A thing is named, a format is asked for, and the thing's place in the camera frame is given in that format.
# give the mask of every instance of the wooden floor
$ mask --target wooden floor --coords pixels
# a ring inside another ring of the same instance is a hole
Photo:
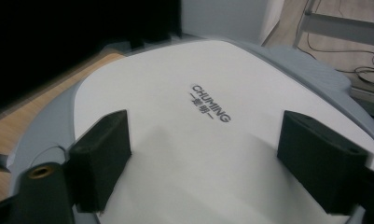
[[[301,0],[285,0],[281,21],[273,31],[264,46],[291,46],[296,36],[298,22],[302,15],[305,2]],[[374,21],[374,0],[322,0],[317,13],[341,16],[363,21]],[[338,40],[319,35],[309,35],[310,43],[317,49],[362,49],[374,51],[374,46],[363,45],[350,41]],[[327,53],[309,48],[307,34],[302,37],[299,47],[312,54],[317,60],[328,63],[342,70],[353,70],[357,66],[372,66],[372,54],[368,53]],[[63,76],[59,81],[44,87],[32,97],[25,99],[0,116],[0,153],[8,154],[23,134],[35,115],[54,97],[69,88],[103,64],[120,59],[119,53],[111,52],[98,55],[76,71]],[[374,85],[361,81],[354,74],[345,74],[359,90],[368,91],[374,95]],[[7,197],[10,175],[0,172],[0,201]]]

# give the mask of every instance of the dark background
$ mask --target dark background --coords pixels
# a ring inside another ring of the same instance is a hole
[[[107,44],[181,35],[180,14],[180,0],[0,1],[0,112]]]

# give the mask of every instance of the cable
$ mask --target cable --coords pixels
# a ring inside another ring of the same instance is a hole
[[[317,12],[318,8],[320,7],[321,2],[322,2],[322,0],[319,1],[318,5],[317,5],[317,8],[314,10],[315,12]],[[306,5],[305,5],[303,11],[306,10],[306,6],[308,5],[308,3],[309,3],[309,1],[306,1]],[[340,0],[339,1],[338,12],[341,14],[342,17],[344,17],[343,13],[340,10],[341,9],[341,5],[342,5],[342,2]],[[302,14],[302,16],[299,19],[298,28],[297,28],[297,34],[298,34],[298,29],[299,29],[300,23],[302,21],[302,18],[303,18],[303,14]],[[310,34],[309,33],[307,34],[307,44],[308,44],[308,46],[309,46],[309,48],[311,50],[314,50],[314,51],[317,51],[317,52],[329,52],[329,53],[359,52],[359,53],[370,53],[370,54],[373,54],[373,57],[372,57],[371,61],[372,61],[372,64],[374,66],[374,51],[362,50],[362,49],[317,49],[317,48],[314,48],[312,46],[312,44],[310,43]],[[298,47],[298,49],[301,50],[302,52],[306,53],[306,54],[309,54],[314,59],[316,59],[309,52],[301,49],[300,47]],[[338,72],[342,72],[342,73],[356,74],[357,77],[359,79],[361,79],[362,81],[364,81],[366,83],[369,83],[369,84],[374,84],[374,81],[370,81],[370,80],[368,80],[368,79],[365,78],[366,74],[374,74],[374,67],[370,67],[370,66],[359,66],[359,67],[354,68],[353,71],[344,71],[344,70],[341,70],[341,69],[335,69],[335,70],[338,71]]]
[[[343,13],[341,13],[341,0],[339,1],[339,7],[338,7],[338,12],[340,13],[341,17],[344,17]]]
[[[298,49],[306,54],[309,54],[310,56],[312,56],[312,58],[314,58],[315,60],[317,60],[312,54],[310,54],[308,51],[305,51],[303,49],[301,49],[300,47],[298,47]]]

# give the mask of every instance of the white wall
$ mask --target white wall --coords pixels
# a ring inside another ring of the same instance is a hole
[[[284,0],[183,0],[183,32],[262,44],[280,19]]]

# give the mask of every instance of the black rectangular block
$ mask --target black rectangular block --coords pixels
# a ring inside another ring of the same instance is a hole
[[[103,211],[132,155],[127,112],[101,118],[69,153],[67,174],[79,212]]]
[[[370,153],[316,119],[285,111],[277,157],[328,214],[350,215]]]

